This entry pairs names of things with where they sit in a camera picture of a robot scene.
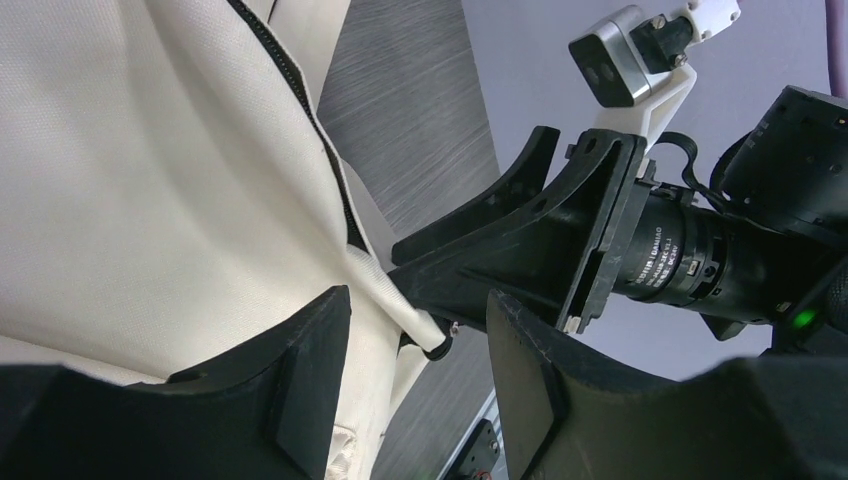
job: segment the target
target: screw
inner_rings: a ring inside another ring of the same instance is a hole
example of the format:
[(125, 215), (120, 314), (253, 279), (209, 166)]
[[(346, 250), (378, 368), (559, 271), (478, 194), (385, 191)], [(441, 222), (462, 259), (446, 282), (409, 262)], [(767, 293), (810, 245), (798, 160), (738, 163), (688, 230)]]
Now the screw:
[(571, 316), (565, 321), (565, 333), (577, 333), (583, 319), (580, 317)]
[(654, 27), (654, 30), (659, 30), (665, 26), (665, 16), (657, 15), (656, 17), (651, 19), (651, 26)]

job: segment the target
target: cream fabric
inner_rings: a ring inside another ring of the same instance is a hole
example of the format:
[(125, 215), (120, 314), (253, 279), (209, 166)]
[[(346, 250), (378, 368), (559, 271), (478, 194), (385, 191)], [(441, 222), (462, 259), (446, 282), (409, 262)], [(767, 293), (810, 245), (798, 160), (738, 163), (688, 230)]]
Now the cream fabric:
[(276, 0), (268, 24), (296, 59), (318, 104), (350, 0)]
[(444, 336), (346, 245), (325, 134), (230, 3), (3, 2), (0, 65), (7, 344), (166, 378), (350, 285), (332, 478), (368, 478), (401, 331)]

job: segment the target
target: black cable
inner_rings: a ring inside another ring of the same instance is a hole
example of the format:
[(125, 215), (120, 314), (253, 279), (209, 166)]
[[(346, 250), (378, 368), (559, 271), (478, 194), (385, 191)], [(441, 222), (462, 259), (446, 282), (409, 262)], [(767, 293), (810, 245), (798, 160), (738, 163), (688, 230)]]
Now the black cable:
[(680, 147), (686, 154), (686, 166), (680, 174), (683, 183), (692, 190), (700, 193), (710, 202), (710, 205), (718, 212), (726, 210), (727, 200), (718, 192), (710, 190), (709, 187), (698, 181), (695, 176), (695, 160), (698, 158), (698, 144), (692, 138), (679, 132), (663, 132), (657, 139), (657, 144), (667, 143)]
[(721, 157), (718, 158), (718, 162), (713, 169), (713, 173), (710, 175), (710, 190), (719, 194), (721, 193), (721, 182), (724, 181), (724, 174), (727, 172), (727, 167), (730, 165), (730, 161), (733, 160), (737, 153), (739, 153), (739, 149), (745, 144), (745, 140), (748, 139), (748, 135), (750, 134), (751, 132), (742, 135), (742, 138), (736, 140), (736, 142), (725, 150)]

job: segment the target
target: black mount bracket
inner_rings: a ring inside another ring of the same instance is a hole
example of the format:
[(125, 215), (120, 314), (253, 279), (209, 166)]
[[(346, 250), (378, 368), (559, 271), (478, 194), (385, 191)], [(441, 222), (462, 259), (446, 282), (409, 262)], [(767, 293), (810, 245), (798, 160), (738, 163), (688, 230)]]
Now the black mount bracket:
[(496, 288), (561, 330), (582, 332), (600, 316), (655, 166), (639, 175), (644, 138), (588, 130), (543, 190), (558, 139), (536, 127), (494, 185), (394, 246), (389, 275), (414, 306), (485, 330)]

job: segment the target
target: metal bracket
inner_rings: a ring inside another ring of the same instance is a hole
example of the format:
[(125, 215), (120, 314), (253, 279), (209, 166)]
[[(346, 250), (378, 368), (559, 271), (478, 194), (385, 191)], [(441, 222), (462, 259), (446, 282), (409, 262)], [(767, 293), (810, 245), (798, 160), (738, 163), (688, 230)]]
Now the metal bracket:
[(500, 456), (501, 445), (495, 428), (484, 418), (474, 427), (445, 480), (490, 480), (490, 472)]

